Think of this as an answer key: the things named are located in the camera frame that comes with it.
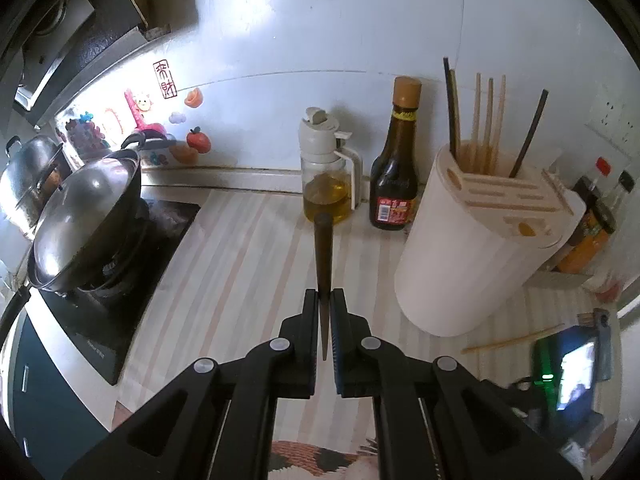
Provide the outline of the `light chopstick patterned end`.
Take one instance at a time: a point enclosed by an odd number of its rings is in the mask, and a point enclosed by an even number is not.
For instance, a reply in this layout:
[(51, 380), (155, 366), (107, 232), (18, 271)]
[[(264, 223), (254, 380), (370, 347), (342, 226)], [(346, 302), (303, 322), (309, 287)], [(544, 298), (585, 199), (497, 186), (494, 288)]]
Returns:
[(515, 346), (516, 344), (525, 344), (526, 342), (535, 341), (535, 340), (559, 333), (564, 327), (565, 327), (565, 324), (560, 323), (560, 324), (556, 324), (555, 326), (545, 328), (544, 330), (537, 330), (536, 332), (533, 332), (527, 335), (495, 341), (495, 342), (492, 342), (491, 344), (480, 344), (479, 346), (466, 347), (461, 350), (461, 354), (470, 354), (473, 352), (480, 352), (480, 351), (486, 351), (486, 350), (496, 350), (496, 349)]

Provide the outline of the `steel wok with lid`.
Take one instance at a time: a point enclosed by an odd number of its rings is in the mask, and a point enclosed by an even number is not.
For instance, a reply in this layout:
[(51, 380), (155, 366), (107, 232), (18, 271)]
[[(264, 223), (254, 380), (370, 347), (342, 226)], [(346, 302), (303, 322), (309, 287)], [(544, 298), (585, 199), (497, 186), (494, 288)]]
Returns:
[(88, 162), (54, 191), (40, 214), (28, 258), (28, 280), (47, 292), (90, 282), (125, 243), (141, 193), (140, 151), (133, 133), (122, 148)]

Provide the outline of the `orange label bottle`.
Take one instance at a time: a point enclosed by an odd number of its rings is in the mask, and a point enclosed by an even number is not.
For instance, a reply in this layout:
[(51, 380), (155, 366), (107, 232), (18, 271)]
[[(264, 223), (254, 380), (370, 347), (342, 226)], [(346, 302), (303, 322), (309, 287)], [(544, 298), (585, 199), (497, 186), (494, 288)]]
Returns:
[(582, 216), (578, 224), (580, 239), (556, 264), (554, 270), (566, 274), (582, 273), (604, 248), (616, 226), (612, 193), (608, 193), (598, 198)]

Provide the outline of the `black gas stove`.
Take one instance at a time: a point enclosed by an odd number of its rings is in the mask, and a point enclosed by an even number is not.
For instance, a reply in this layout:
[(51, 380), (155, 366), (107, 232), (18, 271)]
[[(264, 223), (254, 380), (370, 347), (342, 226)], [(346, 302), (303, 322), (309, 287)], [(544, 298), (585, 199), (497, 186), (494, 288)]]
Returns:
[(142, 314), (199, 211), (197, 204), (142, 198), (117, 252), (91, 281), (68, 292), (40, 292), (65, 335), (109, 385), (117, 384)]

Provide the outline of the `dark soy sauce bottle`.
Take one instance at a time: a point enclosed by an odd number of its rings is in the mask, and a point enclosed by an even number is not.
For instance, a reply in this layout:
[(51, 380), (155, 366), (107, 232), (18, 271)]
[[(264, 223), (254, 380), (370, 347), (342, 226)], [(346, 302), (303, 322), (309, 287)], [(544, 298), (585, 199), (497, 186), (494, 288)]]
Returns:
[(395, 78), (390, 128), (370, 174), (369, 219), (381, 230), (402, 230), (410, 221), (418, 195), (414, 138), (421, 89), (419, 79)]

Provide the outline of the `red cap bottle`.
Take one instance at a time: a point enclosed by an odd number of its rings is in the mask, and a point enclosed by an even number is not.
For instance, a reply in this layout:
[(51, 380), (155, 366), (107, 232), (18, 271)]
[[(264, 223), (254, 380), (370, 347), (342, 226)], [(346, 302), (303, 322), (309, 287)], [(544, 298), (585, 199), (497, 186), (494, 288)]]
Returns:
[(585, 174), (587, 191), (592, 195), (600, 197), (602, 195), (603, 185), (610, 175), (611, 170), (611, 164), (604, 157), (598, 157), (593, 168)]

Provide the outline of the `blue smartphone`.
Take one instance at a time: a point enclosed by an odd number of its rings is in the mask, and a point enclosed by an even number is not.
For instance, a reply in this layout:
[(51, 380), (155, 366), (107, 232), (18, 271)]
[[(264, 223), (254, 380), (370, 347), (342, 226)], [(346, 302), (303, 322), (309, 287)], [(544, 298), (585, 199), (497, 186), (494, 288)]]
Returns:
[(608, 310), (594, 309), (593, 324), (597, 330), (598, 362), (596, 377), (597, 382), (607, 382), (612, 377), (612, 332)]

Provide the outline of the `black cap bottle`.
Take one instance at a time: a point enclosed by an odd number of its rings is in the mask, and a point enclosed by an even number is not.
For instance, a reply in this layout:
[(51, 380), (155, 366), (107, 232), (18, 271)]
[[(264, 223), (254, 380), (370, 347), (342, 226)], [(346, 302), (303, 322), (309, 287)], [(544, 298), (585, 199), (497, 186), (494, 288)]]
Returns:
[(618, 177), (616, 185), (608, 194), (608, 208), (611, 210), (620, 209), (626, 198), (634, 190), (635, 184), (634, 177), (627, 170), (623, 170)]

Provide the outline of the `steel stock pot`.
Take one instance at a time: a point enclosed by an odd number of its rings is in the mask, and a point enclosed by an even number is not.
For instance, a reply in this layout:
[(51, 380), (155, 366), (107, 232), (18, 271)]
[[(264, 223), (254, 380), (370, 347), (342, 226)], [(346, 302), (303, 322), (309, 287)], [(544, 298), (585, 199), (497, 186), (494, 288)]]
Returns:
[(71, 173), (63, 144), (50, 136), (6, 142), (8, 163), (1, 175), (1, 210), (23, 233), (35, 231), (51, 194)]

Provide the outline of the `small brown card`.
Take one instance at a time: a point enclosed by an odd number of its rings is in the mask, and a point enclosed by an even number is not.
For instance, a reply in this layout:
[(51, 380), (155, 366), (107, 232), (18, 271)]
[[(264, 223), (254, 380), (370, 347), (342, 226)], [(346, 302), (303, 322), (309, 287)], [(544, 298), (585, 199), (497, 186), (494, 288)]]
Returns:
[(577, 315), (578, 324), (581, 326), (593, 326), (594, 325), (594, 313), (584, 312)]

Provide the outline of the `white utensil holder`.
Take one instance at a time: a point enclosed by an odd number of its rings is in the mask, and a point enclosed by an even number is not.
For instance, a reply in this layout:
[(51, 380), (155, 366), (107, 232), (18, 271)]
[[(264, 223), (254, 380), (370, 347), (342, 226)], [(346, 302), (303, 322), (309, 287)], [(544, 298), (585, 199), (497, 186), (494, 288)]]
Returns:
[(568, 241), (586, 211), (579, 195), (547, 170), (511, 154), (493, 176), (461, 169), (448, 148), (434, 158), (400, 256), (400, 310), (439, 337), (479, 326)]

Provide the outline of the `dark chopstick pair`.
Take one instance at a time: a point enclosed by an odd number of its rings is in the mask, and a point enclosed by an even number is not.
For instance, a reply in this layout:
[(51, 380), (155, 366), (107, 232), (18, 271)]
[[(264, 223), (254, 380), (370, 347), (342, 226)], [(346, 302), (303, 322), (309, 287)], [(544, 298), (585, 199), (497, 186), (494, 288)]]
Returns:
[(314, 217), (314, 250), (316, 251), (317, 290), (322, 360), (329, 347), (329, 304), (332, 278), (333, 218), (326, 212)]

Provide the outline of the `black range hood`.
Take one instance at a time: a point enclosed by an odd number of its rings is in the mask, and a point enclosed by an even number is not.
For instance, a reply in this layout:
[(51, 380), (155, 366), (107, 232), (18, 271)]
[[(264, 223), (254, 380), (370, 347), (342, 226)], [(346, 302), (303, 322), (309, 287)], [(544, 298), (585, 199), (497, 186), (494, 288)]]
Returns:
[(1, 19), (1, 79), (40, 127), (114, 64), (170, 31), (152, 0), (14, 0)]

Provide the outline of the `light wooden chopstick pair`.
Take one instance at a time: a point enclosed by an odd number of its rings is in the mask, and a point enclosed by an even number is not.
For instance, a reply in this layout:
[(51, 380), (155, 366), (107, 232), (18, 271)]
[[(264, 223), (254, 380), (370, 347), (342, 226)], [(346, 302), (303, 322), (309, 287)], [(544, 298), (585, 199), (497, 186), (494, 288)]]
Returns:
[(451, 87), (451, 99), (452, 99), (452, 112), (454, 113), (454, 142), (451, 145), (454, 146), (454, 151), (452, 154), (457, 162), (461, 162), (461, 139), (460, 139), (460, 112), (459, 112), (459, 98), (458, 98), (458, 87), (457, 87), (457, 79), (456, 72), (451, 69), (449, 70), (449, 80)]

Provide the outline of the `white wall socket panel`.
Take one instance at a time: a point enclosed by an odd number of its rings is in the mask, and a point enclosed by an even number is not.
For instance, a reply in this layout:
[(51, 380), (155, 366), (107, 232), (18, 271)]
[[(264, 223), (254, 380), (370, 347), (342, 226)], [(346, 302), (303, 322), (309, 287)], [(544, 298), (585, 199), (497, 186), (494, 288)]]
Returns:
[(585, 126), (630, 158), (639, 156), (639, 111), (598, 84)]

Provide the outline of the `oil dispenser bottle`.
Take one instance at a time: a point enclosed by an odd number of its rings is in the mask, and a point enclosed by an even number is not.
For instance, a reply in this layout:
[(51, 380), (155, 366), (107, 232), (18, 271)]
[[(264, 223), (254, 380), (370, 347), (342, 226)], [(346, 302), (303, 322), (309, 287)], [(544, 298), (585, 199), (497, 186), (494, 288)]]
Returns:
[(352, 133), (333, 114), (307, 107), (298, 127), (303, 211), (307, 220), (329, 214), (347, 219), (361, 202), (362, 160), (346, 145)]

